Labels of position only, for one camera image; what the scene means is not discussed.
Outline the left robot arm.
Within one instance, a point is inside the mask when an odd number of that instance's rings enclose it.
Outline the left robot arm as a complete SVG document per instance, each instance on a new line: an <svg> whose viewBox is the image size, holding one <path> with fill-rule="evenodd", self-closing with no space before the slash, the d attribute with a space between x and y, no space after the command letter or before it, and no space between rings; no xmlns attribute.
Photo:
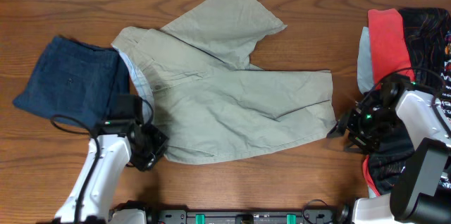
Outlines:
<svg viewBox="0 0 451 224"><path fill-rule="evenodd" d="M136 201L113 211L110 206L124 168L151 170L167 150L168 137L139 118L104 120L88 135L85 163L52 223L146 223L146 207Z"/></svg>

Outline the khaki cargo shorts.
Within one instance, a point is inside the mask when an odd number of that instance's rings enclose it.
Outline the khaki cargo shorts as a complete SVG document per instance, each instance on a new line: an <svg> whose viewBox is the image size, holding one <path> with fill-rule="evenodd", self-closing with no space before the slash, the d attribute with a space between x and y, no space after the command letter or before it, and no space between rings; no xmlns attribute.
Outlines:
<svg viewBox="0 0 451 224"><path fill-rule="evenodd" d="M257 0L206 0L164 27L125 27L113 41L169 161L234 161L323 139L335 125L331 72L254 66L257 42L284 30Z"/></svg>

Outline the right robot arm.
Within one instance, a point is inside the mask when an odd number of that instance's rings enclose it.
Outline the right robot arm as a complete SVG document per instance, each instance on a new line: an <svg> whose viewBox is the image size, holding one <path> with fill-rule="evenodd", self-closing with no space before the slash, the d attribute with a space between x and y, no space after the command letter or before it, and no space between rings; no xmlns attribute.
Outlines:
<svg viewBox="0 0 451 224"><path fill-rule="evenodd" d="M450 124L438 93L400 74L387 75L343 115L328 133L346 135L356 152L378 151L383 137L404 127L414 148L391 192L358 199L348 214L350 223L449 223L450 191L440 181L450 171Z"/></svg>

